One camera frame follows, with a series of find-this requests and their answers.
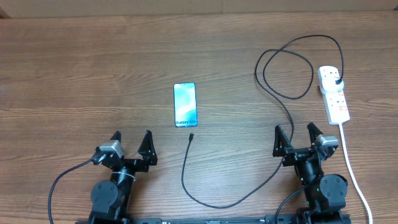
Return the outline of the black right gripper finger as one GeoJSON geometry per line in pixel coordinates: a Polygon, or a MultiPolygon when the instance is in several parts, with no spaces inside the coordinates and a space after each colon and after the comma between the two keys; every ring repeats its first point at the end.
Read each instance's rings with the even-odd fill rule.
{"type": "Polygon", "coordinates": [[[315,145],[316,138],[323,133],[316,127],[314,123],[309,123],[307,125],[307,129],[310,136],[310,142],[312,145],[315,145]]]}
{"type": "Polygon", "coordinates": [[[285,135],[280,125],[275,127],[275,141],[272,152],[273,157],[283,157],[292,153],[294,150],[290,140],[285,135]]]}

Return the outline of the white power strip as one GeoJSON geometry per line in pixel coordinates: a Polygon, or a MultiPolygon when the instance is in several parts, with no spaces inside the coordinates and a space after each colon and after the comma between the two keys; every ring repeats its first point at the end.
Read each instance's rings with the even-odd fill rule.
{"type": "MultiPolygon", "coordinates": [[[[322,66],[318,69],[317,73],[319,86],[321,77],[334,77],[336,80],[340,80],[340,74],[336,67],[322,66]]],[[[330,94],[322,94],[322,96],[326,110],[326,117],[329,124],[339,125],[350,120],[349,111],[343,90],[330,94]]]]}

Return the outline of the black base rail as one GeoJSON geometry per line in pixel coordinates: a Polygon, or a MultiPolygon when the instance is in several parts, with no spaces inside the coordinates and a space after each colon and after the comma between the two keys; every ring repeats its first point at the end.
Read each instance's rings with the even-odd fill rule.
{"type": "Polygon", "coordinates": [[[296,215],[278,215],[277,221],[275,222],[274,215],[266,215],[261,218],[192,218],[192,219],[174,219],[174,220],[162,220],[160,218],[140,218],[133,220],[103,220],[97,221],[82,221],[76,222],[78,224],[89,224],[89,223],[133,223],[133,224],[294,224],[294,223],[305,223],[300,220],[296,215]]]}

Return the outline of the white charger plug adapter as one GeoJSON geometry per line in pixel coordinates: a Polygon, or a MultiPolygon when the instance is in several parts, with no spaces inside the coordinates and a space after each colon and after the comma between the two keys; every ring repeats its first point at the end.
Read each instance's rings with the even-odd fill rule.
{"type": "Polygon", "coordinates": [[[340,81],[339,83],[337,83],[338,80],[339,79],[336,80],[334,77],[332,78],[321,77],[320,91],[323,94],[330,94],[343,90],[345,86],[344,81],[340,81]]]}

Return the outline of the blue Galaxy smartphone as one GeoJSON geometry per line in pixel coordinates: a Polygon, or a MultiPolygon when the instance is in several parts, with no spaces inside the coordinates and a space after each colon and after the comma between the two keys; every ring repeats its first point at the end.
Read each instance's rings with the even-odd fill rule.
{"type": "Polygon", "coordinates": [[[198,125],[196,85],[176,83],[174,85],[175,126],[178,128],[198,125]]]}

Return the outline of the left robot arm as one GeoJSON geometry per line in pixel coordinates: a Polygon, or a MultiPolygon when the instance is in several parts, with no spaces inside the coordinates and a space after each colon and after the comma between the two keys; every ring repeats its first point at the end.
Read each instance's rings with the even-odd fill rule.
{"type": "Polygon", "coordinates": [[[116,131],[109,141],[96,147],[91,160],[95,165],[111,169],[109,180],[98,182],[91,191],[93,203],[88,223],[132,223],[127,209],[137,172],[148,172],[157,164],[152,132],[147,130],[137,150],[140,159],[126,159],[121,133],[116,131]]]}

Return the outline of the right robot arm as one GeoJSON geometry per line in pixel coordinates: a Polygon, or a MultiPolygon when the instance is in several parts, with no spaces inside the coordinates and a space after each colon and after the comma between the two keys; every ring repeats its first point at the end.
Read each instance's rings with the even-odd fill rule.
{"type": "Polygon", "coordinates": [[[272,223],[350,223],[349,215],[341,212],[346,206],[348,181],[339,174],[325,175],[322,162],[330,158],[338,148],[334,135],[322,133],[313,123],[307,125],[309,147],[296,149],[282,128],[275,127],[272,155],[282,158],[284,167],[292,166],[300,179],[301,187],[281,202],[272,223]],[[293,197],[304,193],[307,206],[297,209],[293,215],[280,214],[282,207],[293,197]]]}

